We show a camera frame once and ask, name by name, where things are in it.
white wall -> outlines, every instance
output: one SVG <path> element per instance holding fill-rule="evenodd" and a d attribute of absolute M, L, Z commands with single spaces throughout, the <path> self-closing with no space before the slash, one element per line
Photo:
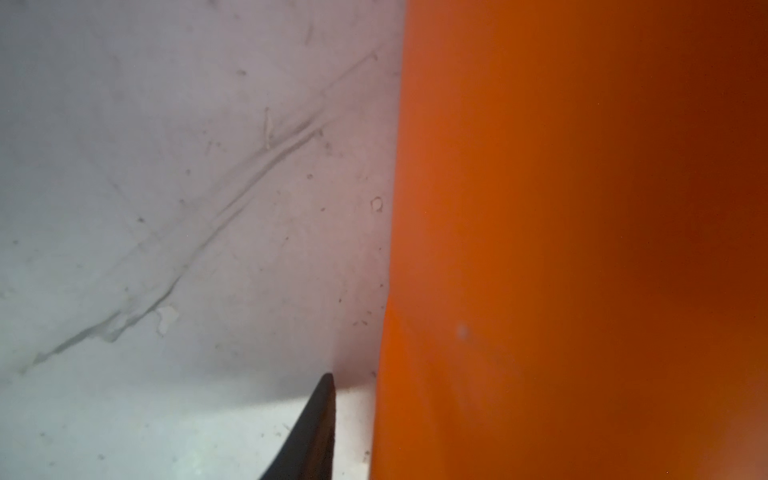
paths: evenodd
<path fill-rule="evenodd" d="M 402 17 L 0 3 L 0 478 L 256 478 L 325 371 L 365 477 Z"/>

dirt speck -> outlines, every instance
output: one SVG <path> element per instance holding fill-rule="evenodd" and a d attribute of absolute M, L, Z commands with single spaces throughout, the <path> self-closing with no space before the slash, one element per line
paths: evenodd
<path fill-rule="evenodd" d="M 371 200 L 371 211 L 381 213 L 384 210 L 384 200 L 381 197 L 376 197 Z"/>

white plastic surface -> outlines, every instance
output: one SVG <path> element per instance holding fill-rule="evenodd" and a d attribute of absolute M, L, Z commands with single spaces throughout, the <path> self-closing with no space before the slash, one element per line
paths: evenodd
<path fill-rule="evenodd" d="M 366 477 L 402 16 L 0 2 L 0 478 L 258 478 L 325 371 Z"/>

orange plastic panel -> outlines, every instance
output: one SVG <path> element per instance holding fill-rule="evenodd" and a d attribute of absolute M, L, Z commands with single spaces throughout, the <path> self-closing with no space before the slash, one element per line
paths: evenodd
<path fill-rule="evenodd" d="M 411 0 L 375 480 L 768 478 L 766 13 Z"/>

black pointed object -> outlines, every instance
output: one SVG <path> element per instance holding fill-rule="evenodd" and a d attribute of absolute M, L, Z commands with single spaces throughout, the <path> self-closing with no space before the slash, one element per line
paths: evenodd
<path fill-rule="evenodd" d="M 326 373 L 261 480 L 330 480 L 336 437 L 336 387 Z"/>

